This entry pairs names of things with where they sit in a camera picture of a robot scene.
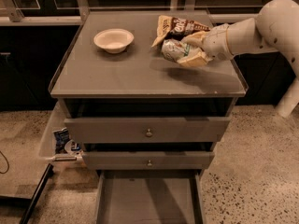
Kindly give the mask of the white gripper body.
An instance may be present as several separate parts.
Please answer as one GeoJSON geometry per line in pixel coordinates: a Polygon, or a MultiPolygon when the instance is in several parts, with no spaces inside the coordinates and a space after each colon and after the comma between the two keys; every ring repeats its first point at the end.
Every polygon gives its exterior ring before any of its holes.
{"type": "Polygon", "coordinates": [[[234,58],[228,46],[228,28],[229,25],[224,23],[206,33],[203,50],[214,61],[228,61],[234,58]]]}

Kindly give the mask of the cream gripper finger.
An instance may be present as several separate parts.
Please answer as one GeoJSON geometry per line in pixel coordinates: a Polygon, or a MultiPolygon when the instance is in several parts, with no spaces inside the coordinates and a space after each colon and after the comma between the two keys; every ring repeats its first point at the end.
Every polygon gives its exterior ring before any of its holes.
{"type": "Polygon", "coordinates": [[[183,43],[190,44],[196,47],[202,47],[206,38],[206,32],[200,31],[191,35],[187,35],[182,39],[183,43]]]}
{"type": "Polygon", "coordinates": [[[184,67],[199,67],[205,66],[211,61],[203,51],[199,51],[194,56],[186,56],[177,60],[177,63],[184,67]]]}

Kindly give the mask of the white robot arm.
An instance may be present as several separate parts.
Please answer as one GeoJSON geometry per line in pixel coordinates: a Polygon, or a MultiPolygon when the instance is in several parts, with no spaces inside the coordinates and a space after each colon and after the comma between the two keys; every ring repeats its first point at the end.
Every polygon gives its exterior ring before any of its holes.
{"type": "Polygon", "coordinates": [[[205,35],[192,34],[184,43],[201,48],[213,61],[231,60],[240,54],[279,51],[296,75],[276,111],[286,118],[299,104],[299,5],[292,0],[268,2],[255,18],[224,23],[205,35]]]}

